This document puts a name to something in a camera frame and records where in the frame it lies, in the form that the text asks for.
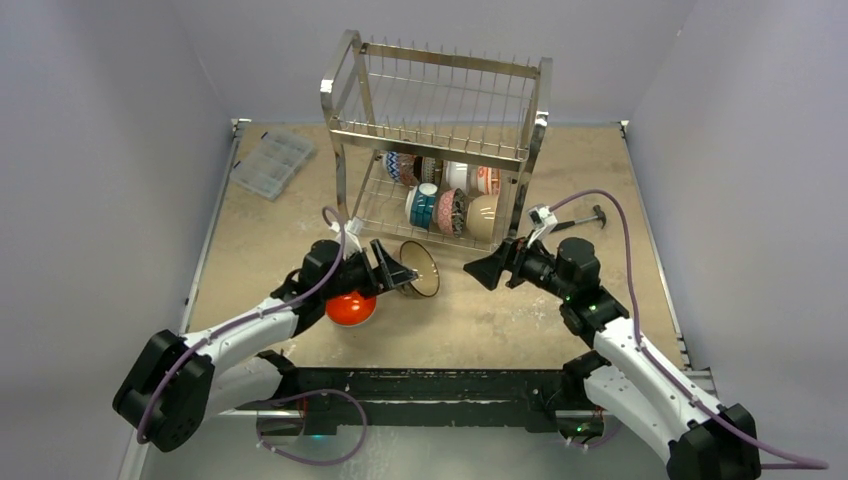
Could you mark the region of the tan glossy dark-rimmed bowl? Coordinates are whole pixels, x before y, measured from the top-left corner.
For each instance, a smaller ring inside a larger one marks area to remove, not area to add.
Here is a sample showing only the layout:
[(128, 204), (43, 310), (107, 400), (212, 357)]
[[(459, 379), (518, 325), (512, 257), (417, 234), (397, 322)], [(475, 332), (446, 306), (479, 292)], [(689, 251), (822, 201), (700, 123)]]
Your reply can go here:
[(403, 242), (396, 251), (400, 263), (413, 270), (417, 278), (402, 285), (400, 292), (412, 298), (432, 298), (441, 287), (438, 266), (431, 253), (416, 241)]

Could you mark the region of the red orange bowl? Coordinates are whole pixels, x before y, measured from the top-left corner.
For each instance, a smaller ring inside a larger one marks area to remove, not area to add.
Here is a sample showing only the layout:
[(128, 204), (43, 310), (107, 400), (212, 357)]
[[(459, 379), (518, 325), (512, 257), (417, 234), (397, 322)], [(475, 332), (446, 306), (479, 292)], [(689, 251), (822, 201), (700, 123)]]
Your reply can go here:
[(376, 297), (366, 298), (358, 292), (352, 292), (328, 300), (325, 314), (337, 326), (355, 327), (368, 321), (376, 307)]

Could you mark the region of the black white floral bowl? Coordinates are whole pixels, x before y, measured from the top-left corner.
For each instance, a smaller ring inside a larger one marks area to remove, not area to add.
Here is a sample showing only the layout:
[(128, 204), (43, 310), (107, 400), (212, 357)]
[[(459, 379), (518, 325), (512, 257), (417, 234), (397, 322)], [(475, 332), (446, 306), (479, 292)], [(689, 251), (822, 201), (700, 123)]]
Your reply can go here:
[(442, 192), (435, 208), (436, 225), (442, 234), (458, 238), (465, 229), (467, 195), (461, 188)]

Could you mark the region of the orange floral patterned bowl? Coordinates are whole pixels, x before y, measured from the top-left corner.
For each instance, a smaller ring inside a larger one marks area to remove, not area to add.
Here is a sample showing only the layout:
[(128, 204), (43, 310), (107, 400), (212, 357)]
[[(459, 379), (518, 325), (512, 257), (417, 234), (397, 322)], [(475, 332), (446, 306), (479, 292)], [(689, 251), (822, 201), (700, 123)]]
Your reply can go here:
[(478, 166), (475, 182), (481, 194), (498, 195), (501, 190), (501, 171), (493, 167)]

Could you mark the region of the stainless steel dish rack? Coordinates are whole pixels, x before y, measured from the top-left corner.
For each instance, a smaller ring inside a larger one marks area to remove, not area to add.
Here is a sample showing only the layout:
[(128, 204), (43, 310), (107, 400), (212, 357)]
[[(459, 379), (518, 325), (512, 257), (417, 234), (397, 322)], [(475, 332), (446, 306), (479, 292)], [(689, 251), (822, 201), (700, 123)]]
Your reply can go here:
[[(338, 210), (379, 236), (493, 249), (519, 230), (548, 126), (552, 74), (548, 57), (406, 46), (346, 30), (319, 88)], [(388, 151), (499, 169), (491, 240), (413, 227), (405, 211), (409, 187), (392, 180), (380, 160)]]

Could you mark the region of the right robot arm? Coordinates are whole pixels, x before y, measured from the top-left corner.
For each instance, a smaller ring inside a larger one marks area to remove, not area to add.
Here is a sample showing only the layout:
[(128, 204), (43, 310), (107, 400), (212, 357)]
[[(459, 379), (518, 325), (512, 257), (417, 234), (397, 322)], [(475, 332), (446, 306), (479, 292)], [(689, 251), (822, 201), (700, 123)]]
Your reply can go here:
[(508, 287), (530, 283), (561, 300), (565, 326), (590, 348), (564, 364), (564, 399), (611, 413), (653, 450), (669, 478), (761, 476), (759, 452), (745, 440), (756, 435), (751, 413), (724, 406), (653, 352), (635, 318), (602, 286), (591, 242), (566, 238), (551, 253), (526, 238), (507, 239), (463, 270), (488, 290), (509, 273)]

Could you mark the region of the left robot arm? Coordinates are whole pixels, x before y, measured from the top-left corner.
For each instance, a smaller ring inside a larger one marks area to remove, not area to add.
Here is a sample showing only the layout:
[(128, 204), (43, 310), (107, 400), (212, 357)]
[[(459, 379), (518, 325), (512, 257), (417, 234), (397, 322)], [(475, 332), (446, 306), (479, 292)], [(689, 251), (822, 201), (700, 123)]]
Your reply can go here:
[(339, 242), (319, 240), (248, 312), (191, 334), (157, 332), (118, 388), (113, 410), (135, 428), (138, 443), (169, 452), (221, 411), (252, 402), (289, 407), (305, 395), (299, 371), (271, 345), (311, 328), (332, 299), (352, 293), (371, 299), (417, 279), (380, 241), (370, 245), (370, 253), (346, 254)]

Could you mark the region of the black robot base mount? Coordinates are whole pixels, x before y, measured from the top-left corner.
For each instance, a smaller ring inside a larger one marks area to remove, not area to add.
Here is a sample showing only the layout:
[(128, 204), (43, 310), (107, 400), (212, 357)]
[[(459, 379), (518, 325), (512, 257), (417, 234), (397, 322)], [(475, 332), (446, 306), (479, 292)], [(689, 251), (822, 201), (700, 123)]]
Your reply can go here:
[(281, 373), (258, 424), (272, 437), (334, 435), (342, 426), (511, 427), (587, 443), (605, 430), (605, 414), (585, 395), (586, 354), (553, 369), (297, 367), (266, 350), (259, 359)]

